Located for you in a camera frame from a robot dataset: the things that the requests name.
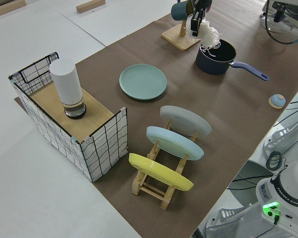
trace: mug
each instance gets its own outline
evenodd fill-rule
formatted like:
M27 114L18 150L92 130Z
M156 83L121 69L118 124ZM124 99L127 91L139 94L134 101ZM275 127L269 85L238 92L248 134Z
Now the mug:
M191 14L193 14L191 0L177 2L171 8L171 16L175 21L184 21Z

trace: green light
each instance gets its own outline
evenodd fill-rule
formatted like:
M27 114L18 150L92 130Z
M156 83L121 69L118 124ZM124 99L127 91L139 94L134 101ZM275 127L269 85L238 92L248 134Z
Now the green light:
M268 215L268 212L271 210L271 209L275 209L279 207L279 202L271 202L271 203L268 203L266 205L263 206L263 211L266 215Z
M263 206L263 209L270 208L270 207L279 207L279 203L278 202L268 203Z

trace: brown table cover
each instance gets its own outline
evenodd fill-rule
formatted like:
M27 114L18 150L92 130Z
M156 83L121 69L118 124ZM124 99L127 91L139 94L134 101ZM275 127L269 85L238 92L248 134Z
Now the brown table cover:
M142 237L190 237L281 114L268 104L269 97L280 93L289 102L298 91L298 44L285 46L269 38L259 23L262 6L261 0L215 0L206 18L234 45L235 60L269 75L268 82L231 67L224 75L202 72L195 64L198 45L182 52L161 38L162 32L180 23L170 15L76 65L82 88L112 112L128 108L129 152L146 156L150 151L146 128L165 126L159 117L164 105L193 111L213 128L208 137L196 140L204 157L188 161L184 168L193 188L176 190L166 211L160 209L160 200L142 191L139 196L131 193L137 171L128 156L94 183ZM158 98L139 101L121 90L121 72L139 63L164 72L167 89ZM178 163L163 151L157 161L174 169Z

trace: navy blue saucepan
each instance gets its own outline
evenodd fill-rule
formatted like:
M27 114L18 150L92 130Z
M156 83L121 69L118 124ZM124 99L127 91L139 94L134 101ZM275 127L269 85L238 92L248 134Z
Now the navy blue saucepan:
M270 79L269 76L249 64L234 61L236 56L234 47L222 39L220 39L220 42L221 46L219 48L203 51L203 48L200 47L196 63L201 70L209 74L223 74L227 71L228 67L231 66L233 68L246 69L264 81Z

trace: purple handle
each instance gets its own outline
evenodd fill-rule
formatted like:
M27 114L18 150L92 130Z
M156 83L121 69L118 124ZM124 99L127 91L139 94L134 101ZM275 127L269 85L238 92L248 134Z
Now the purple handle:
M264 81L268 81L270 77L263 72L259 71L258 69L255 69L253 66L250 66L249 64L243 63L243 62L237 62L233 61L232 63L229 63L229 66L233 68L243 68L246 69L248 72L254 74L255 76L259 77L260 79Z

